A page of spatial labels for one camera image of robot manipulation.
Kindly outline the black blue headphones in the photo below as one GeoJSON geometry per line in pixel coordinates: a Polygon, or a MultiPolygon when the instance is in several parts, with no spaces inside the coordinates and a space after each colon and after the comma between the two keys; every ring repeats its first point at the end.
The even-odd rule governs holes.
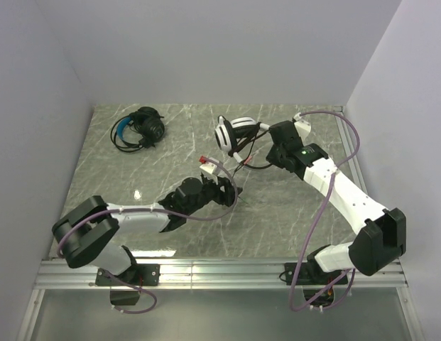
{"type": "Polygon", "coordinates": [[[133,153],[143,148],[154,147],[165,134],[163,116],[153,107],[140,107],[136,111],[120,118],[111,128],[110,139],[117,149],[124,153],[133,153]],[[124,130],[131,127],[141,136],[136,143],[125,140],[124,130]]]}

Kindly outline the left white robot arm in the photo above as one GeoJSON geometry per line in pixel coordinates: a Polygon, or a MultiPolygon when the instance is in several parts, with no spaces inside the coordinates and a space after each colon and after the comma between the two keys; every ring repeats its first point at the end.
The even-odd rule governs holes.
{"type": "Polygon", "coordinates": [[[93,265],[105,274],[132,282],[138,272],[130,249],[112,243],[119,232],[168,233],[194,220],[207,204],[233,208],[242,188],[228,178],[186,178],[162,200],[151,205],[120,206],[93,195],[52,227],[58,255],[71,269],[93,265]]]}

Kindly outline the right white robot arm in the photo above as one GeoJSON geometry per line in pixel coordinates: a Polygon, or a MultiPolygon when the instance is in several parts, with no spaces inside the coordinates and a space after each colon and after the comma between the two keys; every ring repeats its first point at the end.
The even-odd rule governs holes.
{"type": "Polygon", "coordinates": [[[303,144],[294,121],[274,124],[268,131],[273,145],[267,161],[324,195],[355,234],[352,242],[327,245],[309,254],[303,262],[308,276],[318,281],[347,269],[372,276],[405,254],[406,217],[401,210],[389,210],[370,198],[317,144],[303,144]]]}

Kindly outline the aluminium right side rail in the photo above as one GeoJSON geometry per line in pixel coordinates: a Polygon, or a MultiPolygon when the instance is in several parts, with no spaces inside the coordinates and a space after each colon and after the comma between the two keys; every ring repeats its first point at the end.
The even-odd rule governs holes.
{"type": "MultiPolygon", "coordinates": [[[[347,158],[354,151],[356,146],[356,139],[353,131],[349,128],[347,124],[339,117],[334,117],[334,137],[335,146],[332,149],[332,158],[335,163],[340,163],[342,160],[347,158]]],[[[366,194],[369,192],[366,188],[366,182],[364,180],[361,167],[359,164],[359,159],[357,156],[349,159],[346,163],[340,166],[343,174],[348,177],[355,185],[357,185],[366,194]]],[[[355,238],[355,233],[352,230],[350,224],[340,211],[332,206],[332,217],[334,222],[332,223],[332,236],[330,241],[333,244],[343,244],[351,242],[355,238]]]]}

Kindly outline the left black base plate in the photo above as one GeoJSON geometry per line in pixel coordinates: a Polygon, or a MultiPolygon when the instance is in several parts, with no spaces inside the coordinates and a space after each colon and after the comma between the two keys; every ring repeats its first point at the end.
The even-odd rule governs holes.
{"type": "MultiPolygon", "coordinates": [[[[114,275],[120,281],[133,286],[157,286],[160,276],[159,264],[134,264],[123,273],[114,275]]],[[[120,286],[121,283],[107,276],[104,269],[97,272],[96,286],[120,286]]]]}

